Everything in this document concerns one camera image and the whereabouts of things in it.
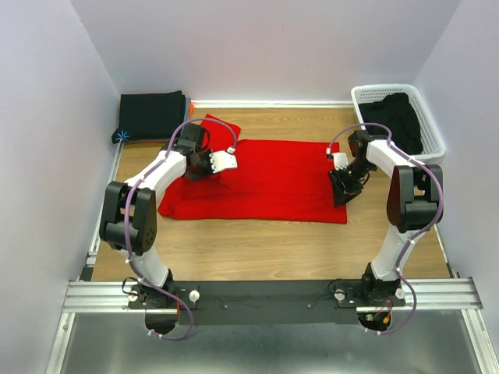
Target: metal floor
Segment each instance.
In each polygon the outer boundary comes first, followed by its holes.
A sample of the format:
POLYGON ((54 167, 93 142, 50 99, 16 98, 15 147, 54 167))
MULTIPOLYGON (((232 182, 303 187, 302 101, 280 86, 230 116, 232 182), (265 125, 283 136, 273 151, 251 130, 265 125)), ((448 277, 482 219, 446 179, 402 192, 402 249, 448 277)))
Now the metal floor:
MULTIPOLYGON (((394 323, 407 312, 394 314, 394 323)), ((187 340, 148 337, 143 314, 78 314, 64 373, 473 374, 480 371, 460 310, 416 313, 377 337, 335 324, 198 326, 187 340)))

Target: blue sticker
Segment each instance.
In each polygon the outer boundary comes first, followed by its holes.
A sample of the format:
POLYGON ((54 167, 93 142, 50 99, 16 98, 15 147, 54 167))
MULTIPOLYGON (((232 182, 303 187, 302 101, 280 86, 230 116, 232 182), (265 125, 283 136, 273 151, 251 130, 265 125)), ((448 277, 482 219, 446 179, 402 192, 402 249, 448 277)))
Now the blue sticker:
POLYGON ((128 135, 127 131, 121 131, 118 133, 118 137, 116 138, 117 142, 128 142, 130 135, 128 135))

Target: wooden table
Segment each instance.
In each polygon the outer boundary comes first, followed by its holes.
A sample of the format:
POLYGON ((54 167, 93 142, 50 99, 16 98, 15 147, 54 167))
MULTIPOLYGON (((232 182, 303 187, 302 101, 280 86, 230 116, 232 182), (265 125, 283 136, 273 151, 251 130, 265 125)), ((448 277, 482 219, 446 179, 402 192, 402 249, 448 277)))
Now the wooden table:
MULTIPOLYGON (((195 109, 242 127, 240 139, 329 142, 356 123, 351 108, 195 109)), ((345 134, 342 150, 349 150, 345 134)), ((124 181, 148 165, 161 144, 125 145, 116 179, 124 181)), ((364 192, 348 204, 349 222, 258 220, 174 221, 158 215, 157 250, 179 281, 359 278, 377 255, 388 229, 389 178, 372 173, 364 192)), ((449 277, 436 233, 417 244, 404 274, 449 277)), ((101 243, 93 281, 133 275, 124 258, 101 243)))

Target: red cloth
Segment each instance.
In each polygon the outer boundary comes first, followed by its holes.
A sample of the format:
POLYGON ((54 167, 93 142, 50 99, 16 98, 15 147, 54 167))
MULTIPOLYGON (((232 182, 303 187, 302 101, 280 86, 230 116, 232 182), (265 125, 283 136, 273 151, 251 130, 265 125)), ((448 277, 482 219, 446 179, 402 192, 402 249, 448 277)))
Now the red cloth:
MULTIPOLYGON (((208 121, 201 125, 211 134, 211 149, 232 144, 227 129, 208 121)), ((239 136, 241 129, 229 125, 239 136)), ((333 207, 327 176, 333 164, 325 158, 326 148, 327 143, 240 140, 235 151, 237 169, 195 182, 177 179, 158 211, 177 220, 254 218, 346 224, 346 207, 333 207)))

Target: white connector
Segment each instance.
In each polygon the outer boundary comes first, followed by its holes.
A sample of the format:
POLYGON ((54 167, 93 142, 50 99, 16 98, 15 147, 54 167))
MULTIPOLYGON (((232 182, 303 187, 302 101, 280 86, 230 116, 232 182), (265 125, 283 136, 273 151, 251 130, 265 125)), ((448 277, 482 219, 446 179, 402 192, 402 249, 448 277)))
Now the white connector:
POLYGON ((346 157, 346 153, 333 153, 333 164, 336 170, 346 169, 349 166, 349 159, 346 157))
POLYGON ((200 293, 198 290, 192 290, 190 293, 189 293, 189 300, 191 302, 197 302, 198 300, 200 299, 200 293))

